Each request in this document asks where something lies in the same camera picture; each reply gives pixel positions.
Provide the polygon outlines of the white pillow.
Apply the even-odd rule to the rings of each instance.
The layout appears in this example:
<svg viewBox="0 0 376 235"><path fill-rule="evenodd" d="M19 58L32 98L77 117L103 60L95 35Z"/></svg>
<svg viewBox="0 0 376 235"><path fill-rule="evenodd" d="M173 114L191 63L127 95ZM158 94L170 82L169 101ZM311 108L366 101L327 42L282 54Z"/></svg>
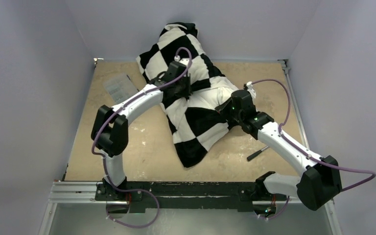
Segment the white pillow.
<svg viewBox="0 0 376 235"><path fill-rule="evenodd" d="M231 97L231 94L237 90L236 86L217 86L202 92L202 96L208 102L210 108L215 110L217 106L226 102Z"/></svg>

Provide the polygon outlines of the black white checkered pillowcase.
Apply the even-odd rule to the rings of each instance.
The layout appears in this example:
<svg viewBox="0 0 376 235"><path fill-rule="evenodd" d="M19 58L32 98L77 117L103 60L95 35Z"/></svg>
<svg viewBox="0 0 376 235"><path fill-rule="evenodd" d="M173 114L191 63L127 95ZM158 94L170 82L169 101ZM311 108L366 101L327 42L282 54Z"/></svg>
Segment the black white checkered pillowcase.
<svg viewBox="0 0 376 235"><path fill-rule="evenodd" d="M235 86L215 66L198 40L194 23L174 22L164 26L158 42L136 58L140 73L148 83L165 71L174 57L192 58L188 70L192 95L171 98L161 103L168 119L177 156L185 168L200 163L211 147L233 127L210 108L202 92L217 86Z"/></svg>

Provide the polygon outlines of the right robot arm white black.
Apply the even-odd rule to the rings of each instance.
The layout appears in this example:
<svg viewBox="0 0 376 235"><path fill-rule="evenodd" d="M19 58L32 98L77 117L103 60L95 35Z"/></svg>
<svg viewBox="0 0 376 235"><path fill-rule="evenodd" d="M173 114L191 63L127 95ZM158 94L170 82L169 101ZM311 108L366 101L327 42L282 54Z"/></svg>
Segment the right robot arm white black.
<svg viewBox="0 0 376 235"><path fill-rule="evenodd" d="M305 148L280 129L280 125L265 112L258 111L246 90L237 90L216 111L228 122L238 124L254 139L267 145L286 160L297 176L270 173L255 186L256 195L267 199L273 194L298 198L312 211L342 192L338 161Z"/></svg>

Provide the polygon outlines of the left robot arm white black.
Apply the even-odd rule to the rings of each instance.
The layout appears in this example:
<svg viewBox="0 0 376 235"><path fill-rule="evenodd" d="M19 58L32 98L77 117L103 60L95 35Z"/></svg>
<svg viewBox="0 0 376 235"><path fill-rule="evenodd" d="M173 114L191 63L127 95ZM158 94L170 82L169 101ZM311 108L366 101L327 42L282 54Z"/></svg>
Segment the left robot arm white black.
<svg viewBox="0 0 376 235"><path fill-rule="evenodd" d="M121 200L133 192L123 184L123 152L129 142L129 125L150 108L177 95L189 95L192 65L190 59L170 63L166 71L159 73L138 93L124 102L108 107L101 106L96 114L91 138L91 152L99 155L104 169L104 180L109 184L107 193L114 200Z"/></svg>

